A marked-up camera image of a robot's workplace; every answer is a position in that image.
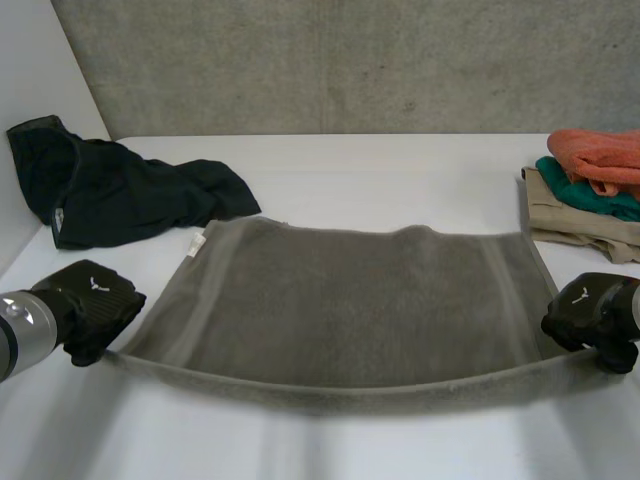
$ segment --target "white wall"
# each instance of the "white wall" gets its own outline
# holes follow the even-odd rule
[[[109,138],[49,1],[1,0],[0,273],[39,226],[22,197],[4,132],[50,114],[85,138]]]

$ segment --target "stack of folded clothes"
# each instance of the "stack of folded clothes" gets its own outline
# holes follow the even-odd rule
[[[590,245],[613,263],[640,262],[640,130],[558,130],[547,146],[553,157],[525,170],[534,240]]]

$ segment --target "beige cloth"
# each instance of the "beige cloth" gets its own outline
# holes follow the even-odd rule
[[[529,225],[534,240],[590,245],[613,263],[640,262],[640,222],[625,222],[570,207],[554,196],[537,170],[525,169]]]

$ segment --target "black cloth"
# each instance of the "black cloth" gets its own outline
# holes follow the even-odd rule
[[[83,140],[49,116],[7,131],[20,188],[57,248],[113,247],[172,227],[260,213],[224,163],[172,166],[119,143]]]

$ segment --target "table surface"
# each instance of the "table surface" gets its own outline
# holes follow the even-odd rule
[[[520,230],[520,168],[546,135],[162,137],[122,141],[144,158],[221,160],[264,215],[293,225],[447,233]],[[148,295],[198,228],[112,249],[56,251],[42,228],[0,279],[25,288],[82,258]],[[640,277],[599,252],[538,243],[558,287],[585,271]],[[194,394],[61,351],[0,386],[0,479],[615,479],[640,473],[640,378],[519,407],[405,417],[313,418]]]

